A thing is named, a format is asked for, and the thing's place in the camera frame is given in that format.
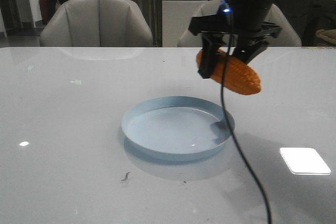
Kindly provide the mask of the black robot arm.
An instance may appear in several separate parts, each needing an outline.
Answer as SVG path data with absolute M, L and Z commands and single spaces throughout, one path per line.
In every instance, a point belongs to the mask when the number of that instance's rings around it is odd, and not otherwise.
M 274 0 L 219 0 L 213 15 L 192 17 L 189 31 L 201 35 L 203 57 L 198 68 L 208 79 L 219 62 L 218 49 L 223 37 L 237 36 L 233 56 L 244 63 L 251 62 L 268 47 L 266 37 L 276 38 L 281 27 L 265 21 Z

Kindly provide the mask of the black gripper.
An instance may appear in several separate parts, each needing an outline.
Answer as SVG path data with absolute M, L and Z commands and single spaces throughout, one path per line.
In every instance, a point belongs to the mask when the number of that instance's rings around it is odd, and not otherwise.
M 239 35 L 233 56 L 245 64 L 265 51 L 265 37 L 278 37 L 282 27 L 267 19 L 272 7 L 266 1 L 208 1 L 191 18 L 187 30 L 194 36 L 202 34 L 202 51 L 198 73 L 209 79 L 219 61 L 219 48 L 225 45 L 224 34 Z

